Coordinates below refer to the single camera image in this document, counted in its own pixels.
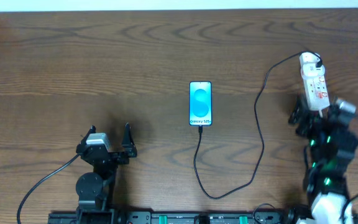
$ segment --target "power strip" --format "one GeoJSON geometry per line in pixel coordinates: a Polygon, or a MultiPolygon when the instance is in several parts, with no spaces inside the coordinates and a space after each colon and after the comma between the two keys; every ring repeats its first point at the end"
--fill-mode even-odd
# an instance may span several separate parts
{"type": "Polygon", "coordinates": [[[319,111],[322,116],[321,111],[329,107],[328,90],[324,77],[326,69],[324,65],[316,67],[316,63],[320,59],[312,53],[301,54],[299,60],[308,108],[311,111],[319,111]]]}

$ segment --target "electrical cord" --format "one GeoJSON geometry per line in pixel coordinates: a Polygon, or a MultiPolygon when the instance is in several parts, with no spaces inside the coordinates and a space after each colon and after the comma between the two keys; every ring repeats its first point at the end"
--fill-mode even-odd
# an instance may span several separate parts
{"type": "Polygon", "coordinates": [[[78,158],[78,156],[80,156],[79,154],[77,154],[75,157],[73,157],[72,159],[70,159],[66,164],[62,165],[61,168],[53,171],[52,173],[50,173],[49,175],[47,175],[46,177],[42,178],[40,181],[38,181],[38,183],[36,183],[29,191],[28,193],[24,196],[22,202],[19,205],[19,208],[17,209],[17,214],[16,214],[16,219],[17,219],[17,224],[21,224],[22,222],[20,221],[20,213],[22,211],[24,202],[27,200],[27,198],[30,196],[30,194],[40,185],[42,184],[42,182],[46,181],[47,179],[49,179],[49,177],[57,174],[58,172],[62,171],[64,168],[68,167],[72,162],[74,162],[74,160],[76,160],[78,158]]]}
{"type": "Polygon", "coordinates": [[[228,196],[228,195],[230,195],[230,194],[232,194],[232,193],[234,193],[234,192],[236,192],[236,191],[238,191],[238,190],[243,189],[244,187],[247,187],[248,185],[250,185],[250,184],[252,183],[252,181],[254,181],[254,178],[255,178],[255,176],[256,176],[256,172],[258,171],[258,167],[259,167],[260,161],[262,160],[262,156],[263,156],[264,151],[265,151],[265,142],[264,142],[264,138],[263,138],[263,136],[262,136],[262,132],[260,131],[259,120],[258,120],[258,114],[257,114],[257,110],[256,110],[256,105],[257,105],[257,103],[258,103],[259,97],[260,97],[260,95],[262,94],[262,92],[264,91],[264,89],[265,89],[265,87],[266,87],[267,78],[269,77],[269,73],[270,73],[270,71],[272,71],[273,68],[275,68],[276,66],[280,65],[281,63],[283,63],[283,62],[285,62],[285,61],[287,61],[287,60],[289,60],[289,59],[291,59],[291,58],[293,58],[293,57],[296,57],[296,56],[298,56],[298,55],[301,55],[301,54],[307,53],[307,52],[308,52],[308,53],[311,53],[311,54],[313,54],[313,55],[315,55],[315,56],[317,56],[317,57],[320,59],[320,61],[319,61],[319,62],[317,63],[317,65],[316,65],[316,67],[321,67],[321,66],[323,65],[323,59],[321,59],[321,57],[320,57],[318,54],[316,54],[316,53],[314,53],[314,52],[310,52],[310,51],[302,51],[302,52],[298,52],[298,53],[296,53],[296,54],[293,54],[293,55],[291,55],[291,56],[289,56],[289,57],[287,57],[287,58],[285,58],[285,59],[279,61],[278,63],[274,64],[274,65],[267,71],[267,73],[266,73],[264,84],[262,85],[262,87],[261,87],[261,89],[260,89],[258,95],[256,96],[255,103],[254,103],[255,121],[256,121],[256,126],[258,127],[258,132],[259,132],[259,136],[260,136],[260,141],[262,142],[262,150],[260,151],[259,159],[258,159],[258,161],[257,161],[257,163],[256,163],[256,165],[255,165],[254,173],[252,174],[252,177],[251,177],[250,181],[248,181],[246,184],[244,184],[244,185],[242,185],[242,186],[240,186],[240,187],[237,187],[237,188],[235,188],[235,189],[229,191],[228,193],[225,193],[225,194],[223,194],[223,195],[221,195],[221,196],[218,196],[218,197],[210,196],[210,194],[208,194],[207,191],[205,191],[205,189],[204,189],[204,187],[203,187],[203,184],[202,184],[201,181],[200,181],[200,177],[198,176],[197,167],[196,167],[197,153],[198,153],[198,149],[200,148],[201,135],[202,135],[202,133],[203,133],[203,127],[202,127],[202,126],[199,126],[199,127],[198,127],[198,132],[199,132],[199,134],[200,134],[200,138],[199,138],[199,140],[198,140],[197,149],[196,149],[196,152],[195,152],[195,154],[194,154],[193,166],[194,166],[194,172],[195,172],[196,177],[197,177],[197,180],[198,180],[198,184],[200,185],[201,190],[204,192],[204,194],[205,194],[208,198],[214,199],[214,200],[222,199],[222,198],[224,198],[224,197],[226,197],[226,196],[228,196]]]}
{"type": "MultiPolygon", "coordinates": [[[[257,211],[260,207],[266,206],[266,205],[272,207],[273,209],[276,209],[273,205],[271,205],[271,204],[269,204],[269,203],[262,203],[262,204],[260,204],[258,207],[256,207],[255,210],[254,210],[254,212],[252,212],[252,219],[254,219],[254,221],[255,221],[256,223],[258,223],[258,224],[261,224],[261,222],[259,222],[259,220],[255,217],[255,213],[256,213],[256,211],[257,211]]],[[[276,223],[274,223],[274,224],[279,224],[279,223],[281,223],[281,222],[282,222],[282,219],[283,219],[283,217],[280,216],[280,221],[278,221],[278,222],[276,222],[276,223]]]]}
{"type": "Polygon", "coordinates": [[[345,218],[345,211],[346,211],[347,206],[348,206],[352,201],[354,201],[354,200],[356,200],[356,199],[358,199],[358,194],[355,195],[355,196],[353,196],[352,198],[350,198],[350,199],[343,205],[343,207],[342,207],[342,212],[341,212],[341,216],[339,217],[339,219],[342,219],[343,224],[345,224],[345,220],[346,220],[346,218],[345,218]]]}

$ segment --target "smartphone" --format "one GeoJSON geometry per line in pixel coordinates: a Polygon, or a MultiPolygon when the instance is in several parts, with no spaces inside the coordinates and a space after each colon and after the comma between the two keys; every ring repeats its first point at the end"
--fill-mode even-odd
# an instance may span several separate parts
{"type": "Polygon", "coordinates": [[[212,83],[209,81],[190,82],[189,124],[192,126],[212,124],[212,83]]]}

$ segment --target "wood grain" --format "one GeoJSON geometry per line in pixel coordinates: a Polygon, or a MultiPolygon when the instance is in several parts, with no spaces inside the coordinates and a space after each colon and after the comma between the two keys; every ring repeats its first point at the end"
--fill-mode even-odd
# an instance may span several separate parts
{"type": "MultiPolygon", "coordinates": [[[[306,142],[287,124],[302,89],[297,59],[271,73],[260,98],[266,150],[248,188],[220,201],[203,195],[187,114],[188,83],[212,81],[214,124],[204,129],[199,173],[212,195],[241,185],[260,153],[253,103],[264,73],[305,48],[323,56],[330,96],[358,106],[358,9],[0,14],[0,223],[15,223],[25,193],[75,155],[91,124],[119,148],[127,121],[139,156],[120,167],[117,204],[238,211],[305,203],[306,142]]],[[[351,129],[358,135],[358,121],[351,129]]],[[[78,160],[42,184],[22,221],[74,210],[77,178],[90,171],[78,160]]],[[[347,176],[354,195],[358,150],[347,176]]]]}

